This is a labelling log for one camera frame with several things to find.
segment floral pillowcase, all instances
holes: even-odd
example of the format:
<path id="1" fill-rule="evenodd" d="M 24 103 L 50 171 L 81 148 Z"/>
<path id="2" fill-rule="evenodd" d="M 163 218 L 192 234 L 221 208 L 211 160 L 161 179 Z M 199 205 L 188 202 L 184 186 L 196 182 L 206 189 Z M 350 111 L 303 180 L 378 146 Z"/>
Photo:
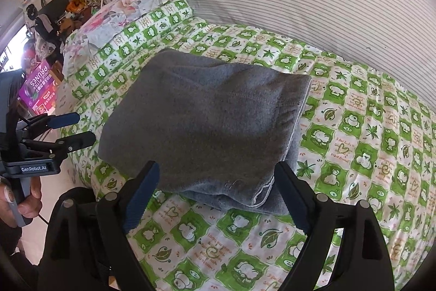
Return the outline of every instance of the floral pillowcase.
<path id="1" fill-rule="evenodd" d="M 127 24 L 165 4 L 168 0 L 114 0 L 101 8 L 79 30 L 72 33 L 65 44 L 65 77 L 76 73 Z"/>

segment floor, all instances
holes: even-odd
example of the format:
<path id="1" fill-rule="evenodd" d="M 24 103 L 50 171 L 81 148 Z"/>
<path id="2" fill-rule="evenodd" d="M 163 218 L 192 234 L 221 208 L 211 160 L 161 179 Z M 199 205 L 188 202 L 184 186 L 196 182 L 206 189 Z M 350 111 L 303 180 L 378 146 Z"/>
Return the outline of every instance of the floor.
<path id="1" fill-rule="evenodd" d="M 54 142 L 56 139 L 58 139 L 58 133 L 52 130 L 45 141 Z M 41 177 L 42 210 L 40 215 L 47 221 L 59 196 L 75 186 L 67 174 L 66 166 L 67 162 L 64 161 L 58 175 Z M 34 218 L 30 225 L 23 228 L 21 241 L 26 257 L 32 264 L 37 265 L 42 257 L 46 231 L 47 225 L 40 218 Z"/>

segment screw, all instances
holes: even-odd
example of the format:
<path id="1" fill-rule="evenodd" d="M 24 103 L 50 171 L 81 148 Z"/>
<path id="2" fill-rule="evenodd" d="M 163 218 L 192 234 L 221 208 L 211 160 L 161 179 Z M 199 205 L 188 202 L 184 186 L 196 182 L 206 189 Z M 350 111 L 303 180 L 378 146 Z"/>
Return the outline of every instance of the screw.
<path id="1" fill-rule="evenodd" d="M 325 194 L 317 194 L 317 200 L 319 202 L 326 202 L 328 200 L 328 196 Z"/>
<path id="2" fill-rule="evenodd" d="M 359 205 L 363 208 L 368 208 L 369 207 L 369 202 L 366 200 L 361 200 L 359 201 Z"/>
<path id="3" fill-rule="evenodd" d="M 118 197 L 118 194 L 116 192 L 112 191 L 112 192 L 106 194 L 105 199 L 107 201 L 114 201 L 117 197 Z"/>
<path id="4" fill-rule="evenodd" d="M 67 199 L 62 204 L 64 205 L 65 208 L 70 208 L 71 206 L 74 205 L 74 201 L 72 201 L 71 199 Z"/>

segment computer monitor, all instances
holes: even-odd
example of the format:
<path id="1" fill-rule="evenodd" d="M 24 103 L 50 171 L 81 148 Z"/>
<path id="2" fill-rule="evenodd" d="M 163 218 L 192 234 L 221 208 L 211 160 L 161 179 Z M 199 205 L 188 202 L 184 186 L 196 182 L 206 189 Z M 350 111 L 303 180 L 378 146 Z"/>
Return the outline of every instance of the computer monitor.
<path id="1" fill-rule="evenodd" d="M 38 14 L 45 14 L 52 22 L 56 22 L 62 15 L 64 15 L 65 9 L 69 0 L 52 0 L 47 3 Z"/>

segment bed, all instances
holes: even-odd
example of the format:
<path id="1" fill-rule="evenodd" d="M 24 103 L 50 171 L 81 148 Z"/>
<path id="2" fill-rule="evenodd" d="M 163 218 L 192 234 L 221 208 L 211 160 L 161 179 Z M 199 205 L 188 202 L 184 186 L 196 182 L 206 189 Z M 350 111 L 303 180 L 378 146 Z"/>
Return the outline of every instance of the bed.
<path id="1" fill-rule="evenodd" d="M 67 40 L 57 113 L 81 116 L 63 136 L 86 130 L 97 136 L 93 147 L 71 155 L 71 172 L 97 198 L 127 179 L 97 155 L 102 127 L 163 48 L 311 75 L 294 171 L 334 201 L 366 199 L 396 288 L 411 278 L 436 232 L 436 114 L 386 73 L 255 26 L 209 23 L 186 0 L 117 0 Z M 192 236 L 183 231 L 188 223 Z M 319 287 L 329 280 L 341 233 L 335 232 Z M 174 291 L 277 289 L 305 240 L 289 216 L 222 212 L 164 191 L 155 191 L 127 238 L 156 289 Z"/>

